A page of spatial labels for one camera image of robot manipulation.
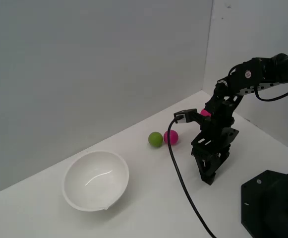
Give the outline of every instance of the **pink ball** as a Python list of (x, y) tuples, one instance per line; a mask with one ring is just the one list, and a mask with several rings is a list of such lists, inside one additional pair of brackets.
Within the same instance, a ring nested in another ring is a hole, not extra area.
[[(170, 130), (170, 144), (174, 145), (178, 142), (179, 136), (178, 133), (174, 130)], [(167, 144), (168, 140), (167, 140), (167, 131), (164, 133), (164, 141)]]

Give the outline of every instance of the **black cable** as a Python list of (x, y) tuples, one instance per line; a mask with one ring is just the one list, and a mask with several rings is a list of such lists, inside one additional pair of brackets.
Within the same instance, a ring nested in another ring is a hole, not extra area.
[(275, 97), (275, 98), (271, 98), (271, 99), (263, 99), (261, 98), (259, 95), (258, 95), (258, 90), (257, 90), (257, 87), (254, 87), (254, 92), (255, 92), (255, 96), (257, 97), (257, 99), (263, 101), (263, 102), (273, 102), (273, 101), (277, 101), (279, 99), (282, 99), (284, 97), (287, 97), (288, 96), (288, 92), (285, 93), (285, 94), (282, 94), (278, 97)]
[(183, 188), (183, 191), (185, 193), (185, 195), (187, 196), (191, 206), (192, 206), (192, 209), (194, 210), (195, 214), (197, 215), (197, 217), (199, 218), (200, 222), (202, 223), (203, 227), (205, 228), (205, 230), (209, 233), (209, 235), (212, 237), (212, 238), (217, 238), (213, 233), (212, 231), (210, 231), (210, 229), (208, 228), (207, 224), (204, 222), (203, 218), (201, 217), (198, 209), (195, 207), (191, 197), (190, 197), (190, 194), (184, 184), (184, 181), (182, 179), (182, 176), (181, 176), (181, 173), (180, 173), (180, 170), (178, 168), (178, 165), (177, 165), (177, 162), (175, 161), (175, 158), (174, 158), (174, 155), (173, 155), (173, 150), (172, 150), (172, 145), (170, 144), (170, 130), (172, 128), (172, 125), (179, 119), (182, 119), (182, 118), (178, 118), (178, 117), (175, 117), (172, 122), (170, 123), (169, 127), (168, 127), (168, 131), (167, 131), (167, 139), (168, 139), (168, 148), (169, 148), (169, 153), (170, 153), (170, 156), (173, 160), (173, 165), (174, 165), (174, 168), (178, 174), (178, 177), (179, 177), (179, 180), (180, 180), (180, 183), (181, 183), (181, 186)]

